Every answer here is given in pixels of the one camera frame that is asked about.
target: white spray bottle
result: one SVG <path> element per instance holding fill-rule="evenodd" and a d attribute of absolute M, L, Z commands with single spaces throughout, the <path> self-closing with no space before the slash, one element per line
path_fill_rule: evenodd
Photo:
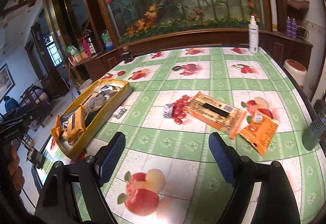
<path fill-rule="evenodd" d="M 259 30 L 256 23 L 255 16 L 251 16 L 249 24 L 249 51 L 251 53 L 258 53 Z"/>

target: screw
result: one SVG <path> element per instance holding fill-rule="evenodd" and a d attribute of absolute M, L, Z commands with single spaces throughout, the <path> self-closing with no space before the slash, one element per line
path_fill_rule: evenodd
<path fill-rule="evenodd" d="M 273 162 L 273 165 L 274 165 L 275 167 L 281 167 L 281 163 L 278 162 L 278 161 L 274 161 L 274 162 Z"/>
<path fill-rule="evenodd" d="M 94 156 L 87 156 L 85 160 L 86 160 L 86 162 L 93 162 Z"/>
<path fill-rule="evenodd" d="M 241 159 L 243 162 L 248 162 L 248 161 L 250 160 L 249 157 L 248 157 L 248 156 L 245 156 L 245 155 L 241 156 L 240 159 Z"/>
<path fill-rule="evenodd" d="M 56 162 L 53 164 L 53 166 L 54 166 L 55 168 L 58 168 L 58 167 L 60 167 L 61 165 L 63 165 L 63 162 L 62 162 L 62 161 L 56 161 Z"/>

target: pink bottle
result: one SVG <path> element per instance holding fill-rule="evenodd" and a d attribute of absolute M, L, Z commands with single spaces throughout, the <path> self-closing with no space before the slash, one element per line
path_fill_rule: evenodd
<path fill-rule="evenodd" d="M 83 38 L 83 46 L 87 55 L 91 55 L 87 41 Z"/>

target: blue gripper pad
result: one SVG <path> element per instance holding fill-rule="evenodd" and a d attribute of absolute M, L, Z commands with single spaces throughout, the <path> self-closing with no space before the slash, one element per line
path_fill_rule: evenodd
<path fill-rule="evenodd" d="M 120 134 L 117 141 L 113 145 L 112 149 L 108 153 L 107 157 L 101 164 L 99 170 L 99 183 L 102 187 L 105 183 L 110 181 L 110 178 L 117 166 L 117 163 L 122 155 L 122 152 L 126 146 L 126 138 L 123 133 Z"/>
<path fill-rule="evenodd" d="M 225 149 L 218 142 L 218 139 L 214 134 L 217 134 L 218 137 L 220 137 L 220 135 L 216 132 L 213 132 L 212 134 L 209 135 L 209 139 L 208 139 L 209 149 L 213 154 L 215 162 L 217 163 L 217 166 L 219 167 L 224 180 L 235 188 L 236 181 L 234 177 L 234 167 L 230 162 L 229 158 L 227 157 L 225 153 Z"/>

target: barcode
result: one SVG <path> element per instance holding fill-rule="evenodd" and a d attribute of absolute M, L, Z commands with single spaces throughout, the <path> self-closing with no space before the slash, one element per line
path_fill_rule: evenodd
<path fill-rule="evenodd" d="M 255 114 L 255 122 L 262 122 L 263 116 L 260 114 Z"/>
<path fill-rule="evenodd" d="M 233 108 L 232 107 L 230 107 L 230 106 L 228 106 L 228 105 L 224 105 L 223 106 L 223 109 L 225 110 L 225 111 L 227 111 L 227 112 L 232 112 L 232 110 L 233 110 Z"/>

